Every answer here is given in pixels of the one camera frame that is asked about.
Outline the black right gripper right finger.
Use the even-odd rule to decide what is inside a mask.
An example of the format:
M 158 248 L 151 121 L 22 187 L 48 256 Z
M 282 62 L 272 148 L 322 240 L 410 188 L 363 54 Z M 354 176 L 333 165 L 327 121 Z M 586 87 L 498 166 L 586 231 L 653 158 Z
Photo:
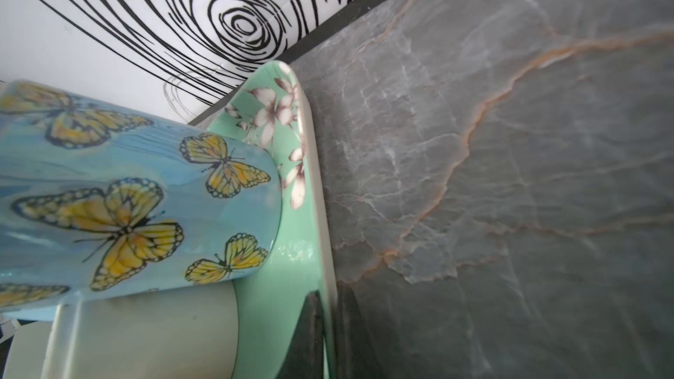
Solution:
M 335 354 L 338 378 L 386 378 L 382 364 L 370 341 L 356 294 L 347 286 L 337 284 L 337 317 Z

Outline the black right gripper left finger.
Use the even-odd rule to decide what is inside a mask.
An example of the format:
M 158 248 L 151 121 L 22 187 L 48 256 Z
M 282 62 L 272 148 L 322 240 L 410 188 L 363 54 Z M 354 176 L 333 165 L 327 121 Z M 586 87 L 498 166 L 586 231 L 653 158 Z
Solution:
M 277 379 L 324 377 L 324 313 L 319 291 L 305 297 L 291 344 Z

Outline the white mug red inside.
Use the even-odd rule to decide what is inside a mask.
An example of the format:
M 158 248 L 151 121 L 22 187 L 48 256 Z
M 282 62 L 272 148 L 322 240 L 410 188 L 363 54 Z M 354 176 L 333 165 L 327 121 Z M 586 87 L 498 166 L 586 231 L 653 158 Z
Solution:
M 21 326 L 3 378 L 229 378 L 238 346 L 233 284 L 60 305 Z

